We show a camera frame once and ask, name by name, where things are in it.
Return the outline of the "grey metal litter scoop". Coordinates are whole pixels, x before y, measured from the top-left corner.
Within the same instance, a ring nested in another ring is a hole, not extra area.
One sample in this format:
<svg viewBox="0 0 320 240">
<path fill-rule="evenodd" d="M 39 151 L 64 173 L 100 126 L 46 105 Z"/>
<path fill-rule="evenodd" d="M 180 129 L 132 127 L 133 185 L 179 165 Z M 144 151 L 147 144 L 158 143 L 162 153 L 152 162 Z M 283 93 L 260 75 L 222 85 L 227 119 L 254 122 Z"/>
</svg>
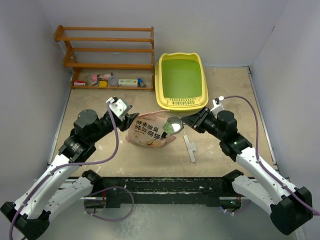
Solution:
<svg viewBox="0 0 320 240">
<path fill-rule="evenodd" d="M 184 128 L 184 123 L 182 122 L 181 118 L 179 116 L 170 116 L 166 122 L 170 122 L 171 126 L 173 128 L 172 134 L 169 135 L 175 135 L 180 133 Z"/>
</svg>

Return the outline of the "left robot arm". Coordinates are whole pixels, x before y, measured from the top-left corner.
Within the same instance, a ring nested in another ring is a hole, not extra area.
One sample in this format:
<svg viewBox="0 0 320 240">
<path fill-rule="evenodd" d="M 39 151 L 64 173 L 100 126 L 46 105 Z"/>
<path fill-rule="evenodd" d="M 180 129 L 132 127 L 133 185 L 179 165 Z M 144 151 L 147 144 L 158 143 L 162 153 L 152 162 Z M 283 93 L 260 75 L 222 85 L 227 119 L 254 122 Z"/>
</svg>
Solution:
<svg viewBox="0 0 320 240">
<path fill-rule="evenodd" d="M 118 132 L 129 129 L 137 117 L 138 113 L 129 114 L 128 107 L 118 104 L 108 106 L 103 117 L 98 117 L 92 109 L 81 111 L 70 136 L 46 171 L 19 199 L 6 201 L 1 206 L 0 211 L 10 221 L 8 238 L 12 240 L 14 230 L 18 230 L 24 240 L 36 240 L 79 198 L 101 194 L 101 177 L 93 171 L 65 189 L 59 188 L 79 167 L 87 165 L 88 158 L 96 151 L 96 142 L 111 132 L 117 137 Z"/>
</svg>

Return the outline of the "pink cat litter bag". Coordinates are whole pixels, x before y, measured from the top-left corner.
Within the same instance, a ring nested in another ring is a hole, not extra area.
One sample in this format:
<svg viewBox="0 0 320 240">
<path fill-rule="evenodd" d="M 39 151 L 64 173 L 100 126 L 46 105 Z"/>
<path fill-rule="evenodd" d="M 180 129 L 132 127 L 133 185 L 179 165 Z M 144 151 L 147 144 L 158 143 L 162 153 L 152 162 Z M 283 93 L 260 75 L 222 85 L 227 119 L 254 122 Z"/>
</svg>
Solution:
<svg viewBox="0 0 320 240">
<path fill-rule="evenodd" d="M 169 118 L 167 112 L 168 110 L 158 110 L 137 116 L 127 131 L 127 142 L 149 148 L 161 148 L 173 142 L 176 137 L 167 136 L 163 129 Z"/>
</svg>

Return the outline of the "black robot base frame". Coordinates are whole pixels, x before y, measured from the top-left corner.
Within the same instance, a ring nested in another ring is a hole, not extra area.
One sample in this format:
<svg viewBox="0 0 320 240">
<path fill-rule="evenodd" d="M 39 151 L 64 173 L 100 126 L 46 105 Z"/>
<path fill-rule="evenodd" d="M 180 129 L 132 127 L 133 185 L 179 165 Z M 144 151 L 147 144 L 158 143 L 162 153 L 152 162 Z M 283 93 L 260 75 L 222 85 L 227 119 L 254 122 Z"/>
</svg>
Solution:
<svg viewBox="0 0 320 240">
<path fill-rule="evenodd" d="M 135 205 L 205 205 L 237 211 L 246 197 L 236 193 L 231 179 L 241 172 L 234 170 L 223 177 L 102 177 L 93 170 L 86 170 L 86 177 L 93 184 L 91 200 L 85 203 L 105 208 L 119 208 L 123 204 Z"/>
</svg>

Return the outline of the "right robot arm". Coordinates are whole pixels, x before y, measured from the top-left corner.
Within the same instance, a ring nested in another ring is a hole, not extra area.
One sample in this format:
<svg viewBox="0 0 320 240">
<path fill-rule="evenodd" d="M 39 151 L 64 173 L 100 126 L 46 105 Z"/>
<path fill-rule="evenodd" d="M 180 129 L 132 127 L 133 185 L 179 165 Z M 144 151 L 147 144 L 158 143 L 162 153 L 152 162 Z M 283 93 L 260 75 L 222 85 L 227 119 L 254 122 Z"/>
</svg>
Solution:
<svg viewBox="0 0 320 240">
<path fill-rule="evenodd" d="M 228 196 L 247 197 L 263 209 L 274 226 L 289 235 L 313 218 L 312 194 L 306 187 L 297 188 L 256 155 L 256 149 L 237 129 L 237 120 L 228 110 L 214 115 L 207 107 L 185 116 L 182 122 L 198 133 L 209 133 L 220 142 L 222 152 L 246 169 L 255 180 L 239 173 L 222 183 Z"/>
</svg>

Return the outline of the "white bag sealing clip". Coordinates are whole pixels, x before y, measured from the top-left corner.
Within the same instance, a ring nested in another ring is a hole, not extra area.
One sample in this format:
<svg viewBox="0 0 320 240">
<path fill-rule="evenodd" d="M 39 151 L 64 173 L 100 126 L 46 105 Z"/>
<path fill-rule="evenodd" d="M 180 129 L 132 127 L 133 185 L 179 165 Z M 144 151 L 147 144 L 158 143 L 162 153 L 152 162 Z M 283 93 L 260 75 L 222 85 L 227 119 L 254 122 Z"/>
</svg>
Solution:
<svg viewBox="0 0 320 240">
<path fill-rule="evenodd" d="M 189 140 L 187 135 L 184 135 L 183 139 L 184 139 L 187 151 L 188 151 L 188 155 L 189 155 L 190 161 L 192 163 L 195 163 L 196 162 L 196 158 L 195 158 L 194 152 L 197 150 L 196 144 L 194 142 L 190 142 L 190 140 Z"/>
</svg>

